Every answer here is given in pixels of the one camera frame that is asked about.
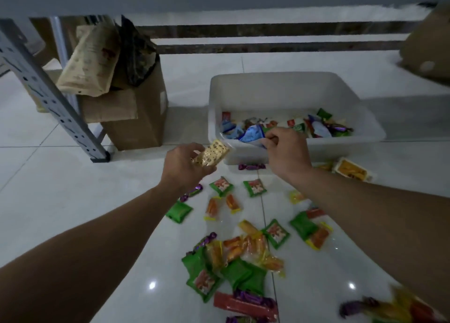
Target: perforated metal post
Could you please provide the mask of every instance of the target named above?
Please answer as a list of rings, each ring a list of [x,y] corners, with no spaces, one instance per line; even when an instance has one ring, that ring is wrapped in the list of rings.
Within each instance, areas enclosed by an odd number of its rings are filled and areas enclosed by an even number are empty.
[[[101,142],[14,34],[11,19],[0,19],[0,56],[93,162],[109,162]]]

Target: person's right hand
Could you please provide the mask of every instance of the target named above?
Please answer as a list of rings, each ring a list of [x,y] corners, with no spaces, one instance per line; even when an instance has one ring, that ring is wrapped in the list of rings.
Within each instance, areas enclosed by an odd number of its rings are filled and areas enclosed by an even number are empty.
[[[266,133],[262,144],[267,148],[272,171],[289,184],[312,169],[304,134],[291,128],[273,128]]]

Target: brown marble baseboard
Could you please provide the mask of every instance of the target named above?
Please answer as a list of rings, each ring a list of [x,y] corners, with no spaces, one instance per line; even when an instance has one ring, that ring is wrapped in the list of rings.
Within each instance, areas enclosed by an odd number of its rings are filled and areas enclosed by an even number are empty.
[[[402,41],[158,45],[160,54],[281,53],[398,50]]]
[[[419,22],[315,22],[140,26],[151,38],[233,38],[255,36],[408,34]]]

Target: person's right arm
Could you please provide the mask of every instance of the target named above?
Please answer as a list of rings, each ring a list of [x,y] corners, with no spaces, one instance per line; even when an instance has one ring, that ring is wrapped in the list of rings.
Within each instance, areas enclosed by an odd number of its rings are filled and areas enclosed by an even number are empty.
[[[267,132],[269,165],[322,208],[380,267],[450,317],[450,198],[344,178],[311,166],[304,135]]]

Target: plastic bin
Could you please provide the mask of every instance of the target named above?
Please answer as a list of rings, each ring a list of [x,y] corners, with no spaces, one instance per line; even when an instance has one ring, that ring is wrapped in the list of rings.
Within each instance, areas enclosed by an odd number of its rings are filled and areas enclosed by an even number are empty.
[[[337,75],[330,72],[276,72],[217,75],[211,79],[208,107],[208,139],[221,136],[222,111],[231,112],[237,121],[250,117],[285,119],[315,114],[319,108],[346,119],[355,131],[350,137],[308,138],[313,161],[347,155],[354,144],[379,142],[386,133],[375,116]],[[228,165],[267,163],[261,147],[226,139],[232,151]]]

